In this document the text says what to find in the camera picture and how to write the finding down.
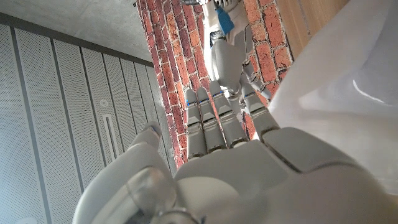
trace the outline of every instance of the blue part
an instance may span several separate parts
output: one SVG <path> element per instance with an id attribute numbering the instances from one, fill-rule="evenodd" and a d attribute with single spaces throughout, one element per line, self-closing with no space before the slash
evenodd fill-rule
<path id="1" fill-rule="evenodd" d="M 225 12 L 224 9 L 221 7 L 217 8 L 216 12 L 218 15 L 218 22 L 220 23 L 221 30 L 223 31 L 223 33 L 227 34 L 231 32 L 231 30 L 234 29 L 235 25 L 231 21 L 231 18 L 228 15 L 228 13 Z"/>

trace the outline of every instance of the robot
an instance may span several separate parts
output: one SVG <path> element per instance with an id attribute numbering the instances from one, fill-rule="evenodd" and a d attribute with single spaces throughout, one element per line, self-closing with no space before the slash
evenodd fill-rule
<path id="1" fill-rule="evenodd" d="M 398 206 L 366 169 L 281 128 L 261 103 L 256 90 L 270 94 L 252 78 L 242 2 L 186 3 L 205 12 L 215 110 L 204 88 L 187 90 L 188 162 L 173 177 L 157 153 L 160 127 L 149 123 L 86 188 L 73 223 L 398 223 Z M 242 104 L 258 139 L 241 128 Z"/>

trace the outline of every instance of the white robotic hand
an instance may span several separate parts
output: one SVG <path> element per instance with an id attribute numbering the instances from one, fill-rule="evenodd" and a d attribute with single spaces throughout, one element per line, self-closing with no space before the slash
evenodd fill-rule
<path id="1" fill-rule="evenodd" d="M 175 177 L 150 123 L 87 187 L 73 223 L 398 223 L 397 205 L 366 170 L 279 128 L 251 85 L 242 93 L 260 140 L 248 140 L 217 82 L 210 91 L 216 111 L 203 88 L 186 92 L 188 162 Z"/>
<path id="2" fill-rule="evenodd" d="M 257 134 L 262 136 L 267 131 L 278 129 L 278 124 L 261 103 L 252 86 L 247 82 L 243 82 L 241 86 L 246 112 L 255 121 Z M 197 95 L 193 90 L 187 90 L 185 98 L 187 101 L 188 160 L 213 151 L 238 147 L 249 141 L 231 106 L 234 103 L 228 102 L 217 81 L 210 83 L 210 94 L 224 135 L 221 133 L 216 113 L 213 111 L 206 90 L 203 87 L 199 88 Z"/>

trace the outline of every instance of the brick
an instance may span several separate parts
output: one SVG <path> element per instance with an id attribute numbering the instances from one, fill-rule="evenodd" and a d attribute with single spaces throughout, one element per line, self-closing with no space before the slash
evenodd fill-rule
<path id="1" fill-rule="evenodd" d="M 251 30 L 253 34 L 253 40 L 257 41 L 264 41 L 266 40 L 266 28 L 264 24 L 261 22 L 257 22 L 251 25 Z"/>
<path id="2" fill-rule="evenodd" d="M 191 33 L 189 33 L 189 39 L 191 40 L 192 47 L 200 45 L 200 37 L 197 30 L 194 30 Z"/>
<path id="3" fill-rule="evenodd" d="M 169 0 L 166 0 L 166 2 L 163 5 L 163 12 L 165 15 L 169 14 L 172 11 L 172 7 L 170 4 Z"/>
<path id="4" fill-rule="evenodd" d="M 155 0 L 147 0 L 148 10 L 154 11 L 156 9 Z"/>
<path id="5" fill-rule="evenodd" d="M 184 125 L 187 125 L 187 110 L 182 111 L 182 121 L 184 122 Z"/>
<path id="6" fill-rule="evenodd" d="M 183 134 L 185 133 L 184 123 L 182 121 L 181 108 L 179 106 L 172 106 L 172 113 L 174 117 L 175 128 L 177 129 L 177 133 Z"/>
<path id="7" fill-rule="evenodd" d="M 177 87 L 177 94 L 178 94 L 178 99 L 181 102 L 181 106 L 183 109 L 186 108 L 186 102 L 185 102 L 185 97 L 184 97 L 184 89 L 183 86 L 181 84 L 181 82 L 177 82 L 175 84 L 175 86 Z"/>
<path id="8" fill-rule="evenodd" d="M 160 87 L 164 86 L 164 79 L 163 79 L 163 73 L 157 74 L 157 83 L 159 84 Z"/>
<path id="9" fill-rule="evenodd" d="M 187 162 L 187 149 L 181 149 L 180 150 L 180 152 L 181 152 L 181 157 L 182 157 L 182 159 L 183 159 L 183 163 L 186 163 Z"/>
<path id="10" fill-rule="evenodd" d="M 252 140 L 255 133 L 256 129 L 254 128 L 254 123 L 251 117 L 248 114 L 244 114 L 244 120 L 246 121 L 246 128 L 248 129 L 248 134 L 249 134 L 249 139 Z"/>
<path id="11" fill-rule="evenodd" d="M 187 136 L 186 135 L 180 135 L 178 137 L 178 141 L 180 143 L 180 147 L 186 148 L 187 147 Z"/>
<path id="12" fill-rule="evenodd" d="M 172 68 L 172 73 L 173 73 L 173 81 L 174 82 L 180 81 L 180 75 L 178 74 L 178 68 L 177 67 Z"/>
<path id="13" fill-rule="evenodd" d="M 279 71 L 279 79 L 280 79 L 280 80 L 284 80 L 285 77 L 286 77 L 286 73 L 287 73 L 287 70 L 286 70 L 286 69 L 285 69 L 285 70 Z"/>
<path id="14" fill-rule="evenodd" d="M 178 71 L 180 72 L 180 78 L 182 83 L 186 84 L 189 82 L 187 68 L 185 66 L 185 61 L 182 55 L 175 58 L 177 63 Z"/>
<path id="15" fill-rule="evenodd" d="M 169 114 L 172 112 L 172 110 L 170 109 L 169 94 L 167 93 L 167 89 L 165 86 L 160 89 L 160 93 L 162 94 L 164 110 L 166 114 Z"/>
<path id="16" fill-rule="evenodd" d="M 160 27 L 163 28 L 165 21 L 164 21 L 164 12 L 162 9 L 162 2 L 160 0 L 155 0 L 155 5 L 156 5 L 156 12 L 157 15 L 159 17 L 159 21 L 160 21 Z"/>
<path id="17" fill-rule="evenodd" d="M 196 16 L 198 16 L 198 15 L 203 13 L 203 9 L 202 9 L 202 7 L 200 5 L 193 6 L 193 11 L 194 11 Z"/>
<path id="18" fill-rule="evenodd" d="M 140 8 L 143 12 L 147 11 L 147 1 L 146 0 L 139 0 Z"/>
<path id="19" fill-rule="evenodd" d="M 194 74 L 190 76 L 191 79 L 191 85 L 194 91 L 197 91 L 200 87 L 200 82 L 199 82 L 199 78 L 198 78 L 198 74 Z"/>
<path id="20" fill-rule="evenodd" d="M 170 68 L 170 65 L 167 63 L 163 64 L 162 71 L 163 71 L 164 82 L 166 84 L 167 91 L 174 91 L 175 87 L 174 87 L 173 73 Z"/>
<path id="21" fill-rule="evenodd" d="M 145 31 L 146 31 L 146 33 L 147 34 L 150 34 L 150 33 L 152 33 L 153 32 L 153 30 L 152 30 L 152 25 L 150 24 L 150 19 L 149 19 L 149 16 L 148 16 L 148 13 L 142 13 L 142 16 L 143 16 L 143 20 L 144 20 L 144 24 L 145 24 Z"/>
<path id="22" fill-rule="evenodd" d="M 169 32 L 167 31 L 167 27 L 162 28 L 163 40 L 167 41 L 169 39 Z"/>
<path id="23" fill-rule="evenodd" d="M 166 23 L 167 27 L 169 28 L 171 41 L 177 39 L 178 38 L 177 25 L 174 21 L 174 16 L 172 13 L 166 15 Z"/>
<path id="24" fill-rule="evenodd" d="M 192 56 L 192 52 L 191 52 L 191 45 L 189 43 L 190 40 L 188 36 L 188 31 L 186 28 L 183 28 L 180 29 L 178 33 L 180 34 L 182 52 L 186 58 L 190 58 Z"/>
<path id="25" fill-rule="evenodd" d="M 284 32 L 276 5 L 272 3 L 264 10 L 264 22 L 266 23 L 269 42 L 277 47 L 285 44 Z"/>
<path id="26" fill-rule="evenodd" d="M 175 22 L 177 23 L 177 28 L 182 29 L 185 27 L 185 18 L 182 13 L 175 16 Z"/>
<path id="27" fill-rule="evenodd" d="M 177 168 L 180 168 L 185 163 L 184 158 L 182 156 L 175 156 L 175 164 Z"/>
<path id="28" fill-rule="evenodd" d="M 178 105 L 178 95 L 177 93 L 169 93 L 169 101 L 171 106 Z"/>
<path id="29" fill-rule="evenodd" d="M 153 35 L 148 35 L 148 48 L 151 49 L 155 45 L 155 37 Z"/>
<path id="30" fill-rule="evenodd" d="M 180 146 L 178 145 L 177 132 L 175 130 L 174 125 L 170 128 L 170 137 L 171 137 L 172 143 L 173 143 L 174 154 L 179 155 L 180 154 Z"/>
<path id="31" fill-rule="evenodd" d="M 201 16 L 198 17 L 198 19 L 197 19 L 197 25 L 198 25 L 198 31 L 199 31 L 199 36 L 200 36 L 201 47 L 203 47 L 204 28 L 203 28 L 203 22 L 201 20 Z"/>
<path id="32" fill-rule="evenodd" d="M 271 95 L 272 95 L 271 98 L 274 97 L 276 91 L 278 90 L 278 87 L 279 87 L 279 85 L 276 84 L 276 83 L 270 83 L 270 84 L 268 84 L 268 85 L 266 86 L 266 88 L 271 92 Z"/>
<path id="33" fill-rule="evenodd" d="M 249 60 L 253 64 L 254 73 L 258 72 L 259 71 L 259 64 L 257 63 L 257 60 L 256 60 L 256 58 L 254 57 L 253 54 L 249 56 Z"/>
<path id="34" fill-rule="evenodd" d="M 171 114 L 167 115 L 166 119 L 167 119 L 167 124 L 169 125 L 169 129 L 171 131 L 171 128 L 174 127 L 173 115 L 171 115 Z"/>
<path id="35" fill-rule="evenodd" d="M 197 70 L 196 66 L 195 66 L 195 61 L 193 58 L 190 58 L 189 60 L 187 60 L 187 71 L 189 74 L 194 73 Z"/>
<path id="36" fill-rule="evenodd" d="M 196 25 L 196 19 L 192 13 L 192 7 L 183 5 L 182 10 L 184 11 L 188 32 L 195 30 L 197 28 L 197 25 Z"/>
<path id="37" fill-rule="evenodd" d="M 157 50 L 165 49 L 163 41 L 163 33 L 159 24 L 154 24 L 154 34 Z"/>
<path id="38" fill-rule="evenodd" d="M 169 58 L 170 67 L 177 69 L 177 64 L 175 63 L 174 54 L 172 50 L 172 44 L 170 43 L 169 40 L 166 42 L 166 51 L 167 51 L 167 56 Z"/>
<path id="39" fill-rule="evenodd" d="M 256 47 L 260 69 L 264 82 L 275 80 L 276 69 L 271 57 L 271 49 L 268 43 L 260 44 Z"/>
<path id="40" fill-rule="evenodd" d="M 257 0 L 244 0 L 244 6 L 248 13 L 250 23 L 256 22 L 261 18 L 260 10 L 257 6 Z"/>
<path id="41" fill-rule="evenodd" d="M 165 50 L 159 50 L 157 54 L 160 58 L 160 64 L 169 62 L 169 59 L 167 58 L 167 52 Z"/>
<path id="42" fill-rule="evenodd" d="M 180 0 L 170 0 L 173 7 L 174 15 L 178 15 L 182 12 L 181 2 Z"/>
<path id="43" fill-rule="evenodd" d="M 152 24 L 159 23 L 159 16 L 157 15 L 156 11 L 150 12 L 150 21 L 152 22 Z"/>
<path id="44" fill-rule="evenodd" d="M 203 58 L 203 53 L 201 50 L 202 48 L 200 46 L 196 46 L 193 49 L 193 53 L 195 54 L 195 61 L 197 62 L 199 77 L 207 77 L 205 59 Z"/>
<path id="45" fill-rule="evenodd" d="M 173 53 L 174 55 L 179 55 L 182 53 L 181 44 L 179 40 L 173 42 Z"/>
<path id="46" fill-rule="evenodd" d="M 138 10 L 138 14 L 139 14 L 139 18 L 142 22 L 142 8 L 141 8 L 141 2 L 140 0 L 136 1 L 137 2 L 137 10 Z"/>
<path id="47" fill-rule="evenodd" d="M 266 4 L 269 4 L 273 2 L 274 0 L 260 0 L 260 6 L 265 6 Z"/>
<path id="48" fill-rule="evenodd" d="M 275 50 L 274 57 L 277 68 L 289 67 L 292 64 L 287 47 L 282 47 Z"/>
<path id="49" fill-rule="evenodd" d="M 200 80 L 200 85 L 203 86 L 203 87 L 205 87 L 205 89 L 206 89 L 207 91 L 210 91 L 210 88 L 209 88 L 209 86 L 210 86 L 210 80 L 209 80 L 208 78 L 204 78 L 204 79 Z"/>
<path id="50" fill-rule="evenodd" d="M 154 63 L 154 68 L 155 68 L 156 73 L 161 72 L 161 70 L 160 70 L 160 63 L 159 63 L 159 56 L 158 56 L 158 54 L 157 54 L 157 51 L 156 51 L 156 48 L 155 48 L 155 47 L 153 47 L 153 48 L 150 50 L 150 55 L 152 56 L 152 60 L 153 60 L 153 63 Z"/>

